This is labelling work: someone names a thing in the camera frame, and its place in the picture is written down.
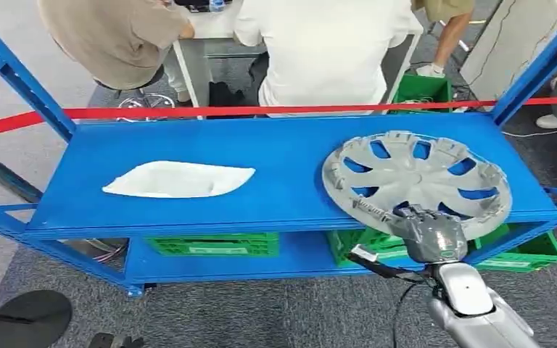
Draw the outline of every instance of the white t-shirt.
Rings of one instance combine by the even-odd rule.
[[[244,0],[235,33],[268,48],[262,106],[378,104],[381,61],[405,40],[410,16],[410,0]]]

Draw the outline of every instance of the green basket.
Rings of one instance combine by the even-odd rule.
[[[475,248],[481,249],[510,231],[503,225],[496,231],[475,240]],[[557,241],[552,231],[528,241],[508,252],[504,252],[477,265],[481,270],[506,270],[510,272],[532,272],[557,263]]]
[[[276,256],[278,233],[232,233],[214,236],[169,236],[146,238],[164,256]]]
[[[452,86],[446,78],[430,78],[427,76],[404,75],[394,96],[395,104],[407,100],[429,100],[430,102],[451,102]],[[452,112],[451,109],[418,109],[392,110],[392,114],[412,114],[421,112]]]
[[[347,259],[347,255],[356,244],[364,244],[369,249],[379,253],[378,260],[408,256],[407,248],[404,246],[402,238],[391,236],[373,228],[352,231],[329,231],[326,233],[326,238],[334,256],[334,261],[340,267],[355,264]]]

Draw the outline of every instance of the red ribbon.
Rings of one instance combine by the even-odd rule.
[[[88,108],[64,109],[65,114],[73,120],[101,120],[124,117],[128,119],[149,118],[192,118],[197,116],[238,117],[242,115],[262,114],[294,114],[309,112],[352,112],[352,111],[384,111],[406,109],[448,109],[459,107],[491,107],[495,100],[484,101],[449,101],[445,103],[417,103],[417,104],[381,104],[381,105],[342,105],[342,106],[314,106],[314,107],[177,107],[177,108]],[[524,105],[552,105],[557,104],[557,97],[533,98]],[[28,127],[42,123],[44,120],[37,112],[25,112],[19,115],[0,119],[0,133],[14,129]]]

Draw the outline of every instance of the stanchion base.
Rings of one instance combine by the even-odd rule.
[[[65,295],[40,290],[11,299],[0,314],[35,320],[32,324],[0,321],[0,348],[48,348],[67,330],[72,307]]]

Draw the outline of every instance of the white wall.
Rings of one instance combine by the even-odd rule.
[[[497,99],[556,33],[557,0],[503,0],[461,74],[478,99]]]

